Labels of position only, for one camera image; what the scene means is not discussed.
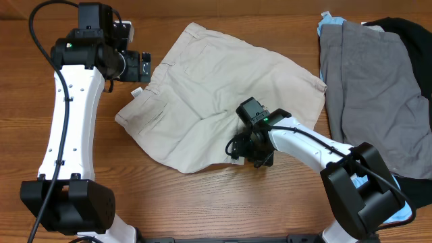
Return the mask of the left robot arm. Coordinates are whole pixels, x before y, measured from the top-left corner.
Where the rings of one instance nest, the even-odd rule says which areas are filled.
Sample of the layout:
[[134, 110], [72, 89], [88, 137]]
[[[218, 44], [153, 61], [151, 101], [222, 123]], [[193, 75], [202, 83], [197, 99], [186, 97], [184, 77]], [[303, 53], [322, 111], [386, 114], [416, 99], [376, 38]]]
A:
[[103, 3], [79, 3], [78, 27], [44, 57], [54, 69], [55, 107], [47, 152], [37, 177], [24, 181], [21, 201], [39, 227], [74, 242], [142, 242], [137, 227], [115, 212], [111, 189], [95, 180], [93, 141], [97, 108], [115, 82], [148, 82], [151, 55], [128, 49], [134, 29]]

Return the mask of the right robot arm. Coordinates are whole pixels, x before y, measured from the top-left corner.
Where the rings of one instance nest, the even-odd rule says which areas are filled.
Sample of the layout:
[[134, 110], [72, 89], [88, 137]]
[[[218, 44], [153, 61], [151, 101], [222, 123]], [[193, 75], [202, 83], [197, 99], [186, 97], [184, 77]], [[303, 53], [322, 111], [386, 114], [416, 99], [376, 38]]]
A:
[[335, 142], [283, 109], [269, 112], [253, 97], [236, 113], [246, 129], [228, 142], [225, 151], [231, 158], [270, 167], [279, 151], [321, 176], [335, 220], [319, 234], [289, 235], [288, 242], [378, 242], [384, 221], [404, 207], [404, 194], [371, 144]]

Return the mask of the beige shorts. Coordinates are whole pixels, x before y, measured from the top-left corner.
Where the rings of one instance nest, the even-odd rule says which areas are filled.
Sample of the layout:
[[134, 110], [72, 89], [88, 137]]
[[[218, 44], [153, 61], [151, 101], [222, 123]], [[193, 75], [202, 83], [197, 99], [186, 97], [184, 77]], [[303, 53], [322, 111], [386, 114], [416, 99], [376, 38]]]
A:
[[244, 127], [240, 103], [255, 98], [314, 128], [326, 88], [279, 53], [191, 23], [115, 120], [153, 160], [194, 173], [231, 162], [225, 147]]

